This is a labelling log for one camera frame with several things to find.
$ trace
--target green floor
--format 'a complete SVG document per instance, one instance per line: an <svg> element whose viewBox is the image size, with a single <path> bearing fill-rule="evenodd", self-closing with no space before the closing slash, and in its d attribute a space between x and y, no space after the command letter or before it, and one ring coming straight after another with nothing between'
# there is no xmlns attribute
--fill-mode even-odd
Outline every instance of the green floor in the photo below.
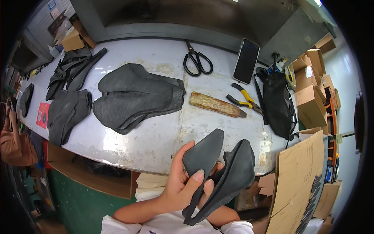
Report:
<svg viewBox="0 0 374 234"><path fill-rule="evenodd" d="M56 170L48 173L48 181L57 217L69 234L99 234L105 215L136 201L135 197L128 200L90 189Z"/></svg>

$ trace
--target fingernail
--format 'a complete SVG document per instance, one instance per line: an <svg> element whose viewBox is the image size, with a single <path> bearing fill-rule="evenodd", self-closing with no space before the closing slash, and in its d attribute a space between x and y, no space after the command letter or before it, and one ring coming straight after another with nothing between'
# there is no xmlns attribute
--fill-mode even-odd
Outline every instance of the fingernail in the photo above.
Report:
<svg viewBox="0 0 374 234"><path fill-rule="evenodd" d="M205 186L208 187L208 188L212 187L213 185L214 185L214 182L213 182L212 179L208 180L208 181L205 183Z"/></svg>
<svg viewBox="0 0 374 234"><path fill-rule="evenodd" d="M194 175L193 179L196 180L197 182L202 182L204 179L204 170L200 169L198 170Z"/></svg>

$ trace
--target white table surface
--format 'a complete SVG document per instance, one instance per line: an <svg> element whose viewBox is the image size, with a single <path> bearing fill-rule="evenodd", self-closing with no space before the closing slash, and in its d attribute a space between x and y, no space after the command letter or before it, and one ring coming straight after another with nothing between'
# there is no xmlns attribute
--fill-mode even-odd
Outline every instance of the white table surface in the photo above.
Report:
<svg viewBox="0 0 374 234"><path fill-rule="evenodd" d="M224 151L231 151L238 141L247 139L256 158L255 172L263 174L270 171L275 166L275 153L285 148L287 140L276 136L269 125L264 126L263 119L258 113L242 107L248 116L233 118L189 104L192 91L224 101L227 101L226 95L231 94L234 98L244 101L243 95L231 87L231 83L236 82L232 79L232 74L237 55L207 45L191 45L195 51L202 52L212 61L212 74L202 74L195 78L184 72L183 59L187 53L187 46L181 40L129 39L98 44L92 54L103 47L106 47L108 52L92 67L81 89L91 92L93 101L101 97L97 84L108 72L126 63L139 63L150 73L184 81L187 94L182 110L146 119L127 135L118 134L103 126L91 111L73 128L68 142L62 147L81 156L124 169L166 175L170 172L172 156L183 144L191 140L197 143L214 129L220 128L225 132L220 157ZM45 101L47 86L58 61L62 58L60 55L39 74L24 80L18 95L20 97L30 83L34 84L27 117L22 118L19 111L20 98L17 113L26 126L45 139L48 139L49 130L36 125L37 112L41 102L52 102ZM190 60L187 65L191 66L190 70L193 71ZM259 104L253 81L249 85L241 85ZM289 146L295 143L296 140L290 142Z"/></svg>

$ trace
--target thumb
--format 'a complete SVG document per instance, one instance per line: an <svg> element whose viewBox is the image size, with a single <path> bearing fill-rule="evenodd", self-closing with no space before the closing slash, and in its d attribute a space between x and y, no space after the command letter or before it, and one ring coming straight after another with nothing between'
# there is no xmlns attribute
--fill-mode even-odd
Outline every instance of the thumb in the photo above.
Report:
<svg viewBox="0 0 374 234"><path fill-rule="evenodd" d="M191 201L193 193L198 189L198 187L203 183L204 180L204 170L198 170L191 178L187 181L182 191L179 193L183 198Z"/></svg>

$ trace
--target smartphone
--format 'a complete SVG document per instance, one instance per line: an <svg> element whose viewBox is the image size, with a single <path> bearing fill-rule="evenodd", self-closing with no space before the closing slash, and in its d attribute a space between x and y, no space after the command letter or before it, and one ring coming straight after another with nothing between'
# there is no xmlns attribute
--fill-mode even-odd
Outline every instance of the smartphone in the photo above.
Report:
<svg viewBox="0 0 374 234"><path fill-rule="evenodd" d="M235 80L245 84L251 82L259 52L260 48L258 45L247 39L242 40L233 75Z"/></svg>

